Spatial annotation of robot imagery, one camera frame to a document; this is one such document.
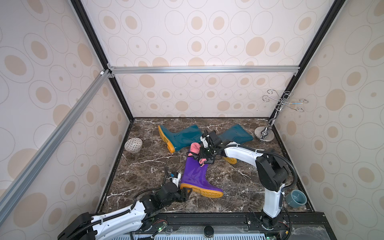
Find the pink cloth black trim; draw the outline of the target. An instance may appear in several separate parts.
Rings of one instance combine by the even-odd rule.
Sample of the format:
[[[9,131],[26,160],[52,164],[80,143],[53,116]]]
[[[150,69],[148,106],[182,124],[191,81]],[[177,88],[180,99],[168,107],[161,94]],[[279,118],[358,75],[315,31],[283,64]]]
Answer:
[[[207,159],[203,158],[201,153],[201,145],[198,143],[192,143],[190,150],[188,151],[188,157],[197,161],[200,167],[203,167],[206,164]]]

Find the purple rubber boot yellow sole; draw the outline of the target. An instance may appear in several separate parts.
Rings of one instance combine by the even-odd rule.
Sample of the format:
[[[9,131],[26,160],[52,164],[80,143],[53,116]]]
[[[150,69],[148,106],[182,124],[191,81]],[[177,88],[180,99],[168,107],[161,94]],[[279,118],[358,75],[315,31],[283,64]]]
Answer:
[[[211,185],[206,179],[208,165],[200,166],[200,163],[189,153],[184,174],[181,179],[181,189],[193,189],[193,192],[207,198],[221,198],[223,190]]]

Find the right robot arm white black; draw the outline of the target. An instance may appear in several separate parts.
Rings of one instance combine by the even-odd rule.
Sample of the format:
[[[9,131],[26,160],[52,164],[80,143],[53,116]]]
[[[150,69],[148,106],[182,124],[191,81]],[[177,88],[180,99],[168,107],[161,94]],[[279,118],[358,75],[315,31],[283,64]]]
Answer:
[[[292,163],[275,152],[223,141],[215,131],[204,131],[200,137],[200,152],[197,157],[199,164],[213,164],[219,155],[256,167],[260,183],[265,188],[264,206],[259,222],[266,230],[274,229],[281,219],[285,191],[295,187],[298,181],[298,174]]]

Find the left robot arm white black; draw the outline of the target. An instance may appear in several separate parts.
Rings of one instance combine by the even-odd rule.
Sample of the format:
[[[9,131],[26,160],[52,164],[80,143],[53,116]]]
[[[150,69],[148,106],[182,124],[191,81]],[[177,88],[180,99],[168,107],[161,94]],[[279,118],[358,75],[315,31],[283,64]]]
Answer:
[[[133,198],[130,206],[108,214],[89,212],[77,216],[57,237],[58,240],[109,240],[121,234],[149,229],[154,217],[174,202],[189,200],[192,188],[180,188],[181,174],[165,175],[161,186],[146,189]]]

